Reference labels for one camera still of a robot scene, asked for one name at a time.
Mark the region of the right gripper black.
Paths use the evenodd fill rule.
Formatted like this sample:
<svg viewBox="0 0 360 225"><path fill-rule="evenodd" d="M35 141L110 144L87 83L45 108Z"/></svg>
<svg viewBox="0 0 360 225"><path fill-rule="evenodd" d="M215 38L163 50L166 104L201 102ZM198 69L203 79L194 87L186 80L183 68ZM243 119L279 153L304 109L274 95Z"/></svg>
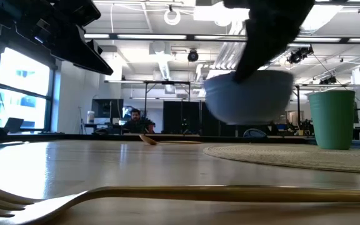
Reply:
<svg viewBox="0 0 360 225"><path fill-rule="evenodd" d="M229 9L248 9L247 41L233 81L242 83L299 34L314 0L223 0Z"/></svg>

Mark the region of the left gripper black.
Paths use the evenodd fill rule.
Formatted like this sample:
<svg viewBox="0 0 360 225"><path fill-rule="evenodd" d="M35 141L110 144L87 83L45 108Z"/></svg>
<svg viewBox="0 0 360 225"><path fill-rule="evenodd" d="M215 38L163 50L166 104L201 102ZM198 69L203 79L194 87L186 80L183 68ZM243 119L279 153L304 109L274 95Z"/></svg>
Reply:
<svg viewBox="0 0 360 225"><path fill-rule="evenodd" d="M84 26L99 19L93 0L0 0L0 25L14 28L27 40L74 66L111 75L103 49L84 39Z"/></svg>

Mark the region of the blue ceramic bowl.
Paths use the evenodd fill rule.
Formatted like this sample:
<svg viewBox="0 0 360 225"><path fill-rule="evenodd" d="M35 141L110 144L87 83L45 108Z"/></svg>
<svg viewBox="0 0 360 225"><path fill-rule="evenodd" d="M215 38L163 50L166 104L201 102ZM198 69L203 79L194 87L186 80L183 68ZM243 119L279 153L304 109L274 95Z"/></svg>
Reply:
<svg viewBox="0 0 360 225"><path fill-rule="evenodd" d="M290 72L256 71L243 82L233 81L234 73L204 81L209 112L229 125L267 124L287 108L293 92Z"/></svg>

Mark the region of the green plastic cup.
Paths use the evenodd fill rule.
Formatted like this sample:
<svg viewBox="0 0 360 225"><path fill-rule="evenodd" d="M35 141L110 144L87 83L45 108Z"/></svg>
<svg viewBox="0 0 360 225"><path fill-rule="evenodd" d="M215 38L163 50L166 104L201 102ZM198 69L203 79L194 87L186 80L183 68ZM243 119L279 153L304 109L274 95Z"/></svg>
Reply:
<svg viewBox="0 0 360 225"><path fill-rule="evenodd" d="M348 150L353 140L355 92L315 92L308 99L317 145Z"/></svg>

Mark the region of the wooden spoon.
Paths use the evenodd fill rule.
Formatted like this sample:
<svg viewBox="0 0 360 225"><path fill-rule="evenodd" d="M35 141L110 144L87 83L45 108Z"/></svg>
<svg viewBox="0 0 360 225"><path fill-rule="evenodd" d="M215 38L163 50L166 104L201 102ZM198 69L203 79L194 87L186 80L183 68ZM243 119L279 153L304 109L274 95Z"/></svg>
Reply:
<svg viewBox="0 0 360 225"><path fill-rule="evenodd" d="M153 146L158 144L201 144L201 142L197 141L155 141L145 135L139 135L139 137L143 142Z"/></svg>

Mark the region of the gold metal fork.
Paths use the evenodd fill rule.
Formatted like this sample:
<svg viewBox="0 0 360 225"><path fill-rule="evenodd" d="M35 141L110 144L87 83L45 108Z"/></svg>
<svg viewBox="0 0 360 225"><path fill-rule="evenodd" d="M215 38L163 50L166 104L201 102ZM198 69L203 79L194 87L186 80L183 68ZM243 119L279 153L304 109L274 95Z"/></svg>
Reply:
<svg viewBox="0 0 360 225"><path fill-rule="evenodd" d="M71 207L100 198L168 199L236 203L360 203L360 190L292 186L105 186L49 199L0 189L0 225L40 225Z"/></svg>

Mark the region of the black ceiling spotlight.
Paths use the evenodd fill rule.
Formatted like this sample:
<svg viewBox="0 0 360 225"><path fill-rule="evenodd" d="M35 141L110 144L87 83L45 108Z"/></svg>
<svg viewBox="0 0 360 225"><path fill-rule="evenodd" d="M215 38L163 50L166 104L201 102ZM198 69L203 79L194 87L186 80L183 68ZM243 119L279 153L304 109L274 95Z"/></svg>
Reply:
<svg viewBox="0 0 360 225"><path fill-rule="evenodd" d="M313 54L313 47L300 47L298 50L293 51L287 58L287 62L290 64L300 63L303 59L306 59L309 55Z"/></svg>

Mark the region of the black computer monitor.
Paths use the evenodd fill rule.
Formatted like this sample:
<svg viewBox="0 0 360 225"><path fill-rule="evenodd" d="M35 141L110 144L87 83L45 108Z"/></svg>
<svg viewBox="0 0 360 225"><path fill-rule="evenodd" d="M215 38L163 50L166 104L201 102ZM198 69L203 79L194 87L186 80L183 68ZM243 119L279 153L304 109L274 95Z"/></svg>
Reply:
<svg viewBox="0 0 360 225"><path fill-rule="evenodd" d="M91 110L94 112L95 118L109 118L121 120L123 118L123 99L93 99Z"/></svg>

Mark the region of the large window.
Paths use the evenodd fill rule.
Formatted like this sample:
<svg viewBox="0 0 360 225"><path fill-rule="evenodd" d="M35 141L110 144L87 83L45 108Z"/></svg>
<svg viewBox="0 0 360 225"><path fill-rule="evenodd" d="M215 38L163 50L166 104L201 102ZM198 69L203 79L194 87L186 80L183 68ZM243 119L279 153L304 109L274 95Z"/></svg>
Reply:
<svg viewBox="0 0 360 225"><path fill-rule="evenodd" d="M22 121L21 132L51 128L56 70L20 52L0 52L0 127L10 118Z"/></svg>

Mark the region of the person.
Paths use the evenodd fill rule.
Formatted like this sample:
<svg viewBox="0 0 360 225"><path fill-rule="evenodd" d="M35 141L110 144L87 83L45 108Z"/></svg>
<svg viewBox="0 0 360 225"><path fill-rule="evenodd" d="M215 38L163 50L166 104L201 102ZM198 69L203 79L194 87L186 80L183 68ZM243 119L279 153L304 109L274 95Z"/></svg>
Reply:
<svg viewBox="0 0 360 225"><path fill-rule="evenodd" d="M154 133L154 125L150 119L141 117L140 110L133 109L131 119L123 125L123 128L129 133Z"/></svg>

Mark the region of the open black laptop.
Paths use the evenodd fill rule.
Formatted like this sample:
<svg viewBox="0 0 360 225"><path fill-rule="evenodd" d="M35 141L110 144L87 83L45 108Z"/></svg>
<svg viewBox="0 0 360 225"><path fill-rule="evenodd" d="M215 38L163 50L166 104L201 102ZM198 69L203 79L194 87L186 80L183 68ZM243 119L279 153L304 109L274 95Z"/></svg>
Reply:
<svg viewBox="0 0 360 225"><path fill-rule="evenodd" d="M23 121L24 119L21 118L9 117L3 129L7 133L18 133L21 130Z"/></svg>

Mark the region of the black room divider panel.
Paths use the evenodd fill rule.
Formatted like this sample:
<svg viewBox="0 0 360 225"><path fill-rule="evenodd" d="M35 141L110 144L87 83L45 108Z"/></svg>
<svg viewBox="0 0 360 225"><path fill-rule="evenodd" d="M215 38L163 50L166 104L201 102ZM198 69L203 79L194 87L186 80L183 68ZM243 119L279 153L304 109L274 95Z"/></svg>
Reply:
<svg viewBox="0 0 360 225"><path fill-rule="evenodd" d="M202 111L202 102L164 101L162 132L201 135Z"/></svg>

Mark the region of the round woven straw placemat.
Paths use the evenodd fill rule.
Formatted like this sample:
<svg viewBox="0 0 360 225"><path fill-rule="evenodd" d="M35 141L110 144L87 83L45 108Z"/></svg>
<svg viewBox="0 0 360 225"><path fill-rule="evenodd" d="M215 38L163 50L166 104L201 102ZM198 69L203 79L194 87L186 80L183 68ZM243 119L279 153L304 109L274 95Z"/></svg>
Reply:
<svg viewBox="0 0 360 225"><path fill-rule="evenodd" d="M242 144L209 146L203 153L247 163L360 173L360 149L321 149L308 144Z"/></svg>

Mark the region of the black aluminium table frame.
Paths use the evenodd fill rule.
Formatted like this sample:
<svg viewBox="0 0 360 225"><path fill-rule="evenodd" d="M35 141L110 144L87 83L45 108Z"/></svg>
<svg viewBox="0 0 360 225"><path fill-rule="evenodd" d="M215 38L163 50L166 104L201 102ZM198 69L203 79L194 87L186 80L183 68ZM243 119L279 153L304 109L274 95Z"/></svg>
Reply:
<svg viewBox="0 0 360 225"><path fill-rule="evenodd" d="M271 143L271 144L316 144L313 138L304 137L212 137L212 136L178 136L178 135L147 135L155 141L197 141L202 143ZM11 134L0 136L0 143L13 141L41 142L41 141L141 141L138 134L130 135L85 135L85 134Z"/></svg>

